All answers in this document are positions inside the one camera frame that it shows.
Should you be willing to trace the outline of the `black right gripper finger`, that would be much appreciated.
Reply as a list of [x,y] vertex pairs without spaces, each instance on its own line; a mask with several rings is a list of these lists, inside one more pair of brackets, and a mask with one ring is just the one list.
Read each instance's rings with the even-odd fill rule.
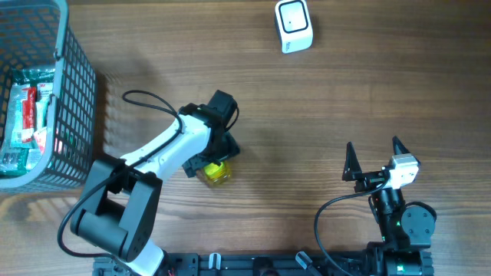
[[392,138],[393,151],[395,155],[409,154],[410,151],[405,147],[405,145],[400,141],[397,136]]
[[348,142],[346,145],[346,158],[344,163],[344,175],[358,175],[362,174],[362,169],[353,146],[352,142]]

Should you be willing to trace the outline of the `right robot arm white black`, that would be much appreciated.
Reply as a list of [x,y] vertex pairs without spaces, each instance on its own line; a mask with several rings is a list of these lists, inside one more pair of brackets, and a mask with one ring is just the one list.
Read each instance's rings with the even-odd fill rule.
[[426,250],[436,228],[437,214],[423,202],[406,202],[402,188],[413,183],[420,161],[397,138],[388,164],[363,172],[351,142],[346,146],[342,179],[355,182],[354,191],[368,196],[369,206],[381,232],[381,242],[364,250],[360,272],[364,275],[425,275],[429,267]]

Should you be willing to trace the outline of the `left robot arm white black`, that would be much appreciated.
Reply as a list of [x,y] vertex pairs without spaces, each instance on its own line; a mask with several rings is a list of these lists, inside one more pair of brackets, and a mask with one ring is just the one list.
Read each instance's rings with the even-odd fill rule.
[[182,166],[197,171],[235,153],[229,133],[239,117],[231,103],[190,103],[169,110],[175,120],[141,148],[93,163],[85,187],[61,230],[101,249],[133,275],[159,275],[166,253],[151,240],[163,184]]

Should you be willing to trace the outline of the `yellow oil bottle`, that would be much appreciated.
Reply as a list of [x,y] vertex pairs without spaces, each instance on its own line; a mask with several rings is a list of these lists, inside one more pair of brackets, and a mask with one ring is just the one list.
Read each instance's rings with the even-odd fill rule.
[[200,181],[205,183],[208,187],[214,188],[221,186],[232,177],[232,170],[229,167],[229,163],[226,161],[221,162],[219,165],[210,163],[199,169],[196,176]]

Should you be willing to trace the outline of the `green 3M gloves package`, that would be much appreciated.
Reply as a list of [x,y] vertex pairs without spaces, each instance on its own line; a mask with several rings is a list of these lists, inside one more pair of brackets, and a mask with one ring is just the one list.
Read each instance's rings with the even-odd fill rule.
[[6,138],[1,147],[2,177],[30,172],[43,156],[54,73],[54,68],[46,66],[12,71]]

